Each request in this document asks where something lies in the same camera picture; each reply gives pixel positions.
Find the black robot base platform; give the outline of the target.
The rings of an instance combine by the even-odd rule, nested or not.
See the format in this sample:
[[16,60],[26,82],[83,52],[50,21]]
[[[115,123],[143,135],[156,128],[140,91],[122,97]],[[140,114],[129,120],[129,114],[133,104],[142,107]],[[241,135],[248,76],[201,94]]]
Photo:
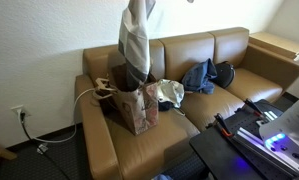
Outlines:
[[254,102],[264,118],[243,107],[224,119],[232,137],[216,123],[190,140],[190,145],[216,180],[299,180],[299,171],[279,160],[264,145],[261,126],[284,112],[265,100]]

